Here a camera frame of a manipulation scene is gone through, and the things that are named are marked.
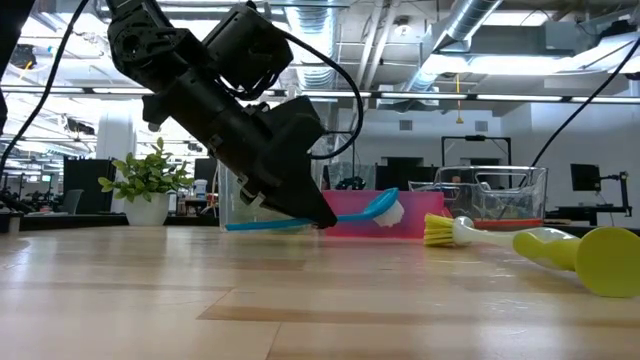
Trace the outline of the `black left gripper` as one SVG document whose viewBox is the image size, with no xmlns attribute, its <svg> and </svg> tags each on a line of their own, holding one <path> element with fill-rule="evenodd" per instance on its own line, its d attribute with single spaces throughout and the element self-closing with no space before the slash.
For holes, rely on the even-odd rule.
<svg viewBox="0 0 640 360">
<path fill-rule="evenodd" d="M 291 218 L 332 227 L 337 216 L 310 175 L 309 150 L 324 132 L 306 97 L 272 109 L 242 106 L 189 71 L 143 97 L 149 123 L 174 119 L 236 176 L 241 199 Z"/>
</svg>

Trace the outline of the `blue dish brush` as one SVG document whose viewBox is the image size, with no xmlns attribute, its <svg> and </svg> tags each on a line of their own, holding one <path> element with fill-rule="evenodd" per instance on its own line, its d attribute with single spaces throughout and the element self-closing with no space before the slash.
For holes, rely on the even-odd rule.
<svg viewBox="0 0 640 360">
<path fill-rule="evenodd" d="M 405 210 L 399 201 L 400 191 L 389 188 L 384 191 L 328 190 L 323 193 L 326 201 L 336 210 L 340 205 L 356 205 L 360 212 L 337 215 L 337 224 L 375 222 L 379 227 L 393 227 L 401 222 Z M 313 222 L 304 218 L 272 220 L 262 222 L 227 224 L 228 231 L 274 230 L 300 226 L 310 226 Z"/>
</svg>

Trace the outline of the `yellow-green dish brush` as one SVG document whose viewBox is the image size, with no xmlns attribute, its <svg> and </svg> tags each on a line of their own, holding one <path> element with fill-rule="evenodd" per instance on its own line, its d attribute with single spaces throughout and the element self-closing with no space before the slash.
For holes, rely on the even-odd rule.
<svg viewBox="0 0 640 360">
<path fill-rule="evenodd" d="M 501 246 L 541 267 L 576 273 L 595 295 L 640 297 L 640 236 L 625 228 L 599 227 L 581 237 L 552 227 L 489 231 L 477 229 L 465 216 L 428 214 L 424 243 L 429 247 Z"/>
</svg>

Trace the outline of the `tall clear plastic bin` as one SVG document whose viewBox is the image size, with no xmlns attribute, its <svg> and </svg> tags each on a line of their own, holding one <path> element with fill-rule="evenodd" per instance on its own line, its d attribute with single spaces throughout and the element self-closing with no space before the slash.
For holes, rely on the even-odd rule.
<svg viewBox="0 0 640 360">
<path fill-rule="evenodd" d="M 313 153 L 324 153 L 326 150 L 332 150 L 332 146 L 329 144 L 329 140 L 323 137 L 312 146 L 311 150 Z M 310 174 L 318 189 L 321 189 L 323 186 L 323 168 L 327 165 L 327 162 L 327 160 L 310 161 Z M 228 231 L 226 226 L 229 224 L 287 220 L 291 218 L 290 216 L 262 208 L 259 205 L 246 205 L 240 198 L 241 186 L 237 180 L 237 176 L 223 164 L 220 164 L 220 170 L 218 171 L 218 185 L 221 231 Z M 311 234 L 314 233 L 315 230 L 311 225 L 304 225 L 258 230 L 254 232 L 293 235 Z"/>
</svg>

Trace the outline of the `red plastic tray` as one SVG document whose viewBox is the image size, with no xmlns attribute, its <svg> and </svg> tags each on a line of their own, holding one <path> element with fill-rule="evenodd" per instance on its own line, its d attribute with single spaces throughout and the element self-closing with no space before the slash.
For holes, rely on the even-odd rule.
<svg viewBox="0 0 640 360">
<path fill-rule="evenodd" d="M 375 197 L 377 190 L 327 190 L 323 196 L 336 215 L 361 213 Z M 418 240 L 424 236 L 425 216 L 442 215 L 444 195 L 440 192 L 400 191 L 398 202 L 404 209 L 401 221 L 391 227 L 381 227 L 374 220 L 339 222 L 326 228 L 331 237 L 400 238 Z"/>
</svg>

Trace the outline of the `green potted plant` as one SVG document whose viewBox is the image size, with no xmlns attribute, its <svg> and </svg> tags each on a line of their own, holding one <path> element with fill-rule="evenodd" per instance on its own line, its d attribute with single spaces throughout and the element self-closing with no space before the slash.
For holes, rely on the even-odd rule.
<svg viewBox="0 0 640 360">
<path fill-rule="evenodd" d="M 132 226 L 162 226 L 169 214 L 169 193 L 194 183 L 186 162 L 170 163 L 172 153 L 165 150 L 162 137 L 152 149 L 143 159 L 128 153 L 124 160 L 113 160 L 120 179 L 98 178 L 103 192 L 113 192 L 116 200 L 124 201 L 124 213 Z"/>
</svg>

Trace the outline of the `dark office partition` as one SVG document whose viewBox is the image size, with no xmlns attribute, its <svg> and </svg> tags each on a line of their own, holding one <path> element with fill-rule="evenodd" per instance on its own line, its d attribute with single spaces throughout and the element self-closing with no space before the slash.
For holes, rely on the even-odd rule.
<svg viewBox="0 0 640 360">
<path fill-rule="evenodd" d="M 64 194 L 81 190 L 76 214 L 99 214 L 111 211 L 111 192 L 103 192 L 101 177 L 114 180 L 116 168 L 108 159 L 65 159 L 63 163 Z"/>
</svg>

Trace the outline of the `grey office chair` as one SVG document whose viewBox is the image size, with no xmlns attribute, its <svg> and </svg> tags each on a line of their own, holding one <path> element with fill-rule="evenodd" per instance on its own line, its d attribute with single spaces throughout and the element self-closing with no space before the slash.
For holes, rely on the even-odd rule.
<svg viewBox="0 0 640 360">
<path fill-rule="evenodd" d="M 83 193 L 83 189 L 73 189 L 67 191 L 63 197 L 62 204 L 56 208 L 56 211 L 58 213 L 75 215 Z"/>
</svg>

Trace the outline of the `small black monitor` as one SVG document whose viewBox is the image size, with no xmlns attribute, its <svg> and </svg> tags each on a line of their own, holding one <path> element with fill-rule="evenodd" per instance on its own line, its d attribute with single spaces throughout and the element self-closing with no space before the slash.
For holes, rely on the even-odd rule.
<svg viewBox="0 0 640 360">
<path fill-rule="evenodd" d="M 600 191 L 601 176 L 598 165 L 571 164 L 570 172 L 572 189 L 574 191 Z"/>
</svg>

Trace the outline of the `black monitor stand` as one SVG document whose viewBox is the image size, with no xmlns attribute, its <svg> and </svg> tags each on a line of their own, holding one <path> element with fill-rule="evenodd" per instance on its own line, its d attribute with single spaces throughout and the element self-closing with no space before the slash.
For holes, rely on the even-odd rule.
<svg viewBox="0 0 640 360">
<path fill-rule="evenodd" d="M 611 174 L 607 176 L 601 177 L 601 180 L 614 180 L 618 181 L 620 185 L 621 192 L 621 202 L 620 206 L 604 206 L 602 210 L 605 213 L 624 213 L 626 217 L 631 217 L 633 215 L 633 207 L 630 205 L 629 197 L 628 197 L 628 182 L 629 174 L 626 171 L 621 171 L 618 174 Z"/>
</svg>

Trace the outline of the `black frame stand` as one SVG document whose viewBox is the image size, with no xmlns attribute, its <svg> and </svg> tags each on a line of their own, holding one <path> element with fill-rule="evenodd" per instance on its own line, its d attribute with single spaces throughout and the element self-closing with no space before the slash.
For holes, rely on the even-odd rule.
<svg viewBox="0 0 640 360">
<path fill-rule="evenodd" d="M 445 144 L 447 140 L 464 140 L 465 142 L 484 142 L 491 141 L 497 146 L 496 141 L 504 141 L 506 143 L 506 164 L 508 166 L 513 165 L 512 158 L 512 140 L 510 137 L 493 137 L 485 135 L 465 135 L 465 136 L 442 136 L 440 138 L 440 152 L 441 152 L 441 166 L 446 166 L 446 149 Z"/>
</svg>

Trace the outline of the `black aluminium table frame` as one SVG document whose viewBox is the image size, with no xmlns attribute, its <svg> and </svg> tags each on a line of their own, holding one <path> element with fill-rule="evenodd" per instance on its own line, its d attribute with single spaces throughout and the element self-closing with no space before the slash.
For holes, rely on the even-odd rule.
<svg viewBox="0 0 640 360">
<path fill-rule="evenodd" d="M 111 227 L 128 225 L 125 215 L 37 215 L 24 216 L 20 220 L 20 231 L 42 231 L 76 229 L 88 227 Z M 165 226 L 219 226 L 213 216 L 168 216 Z"/>
</svg>

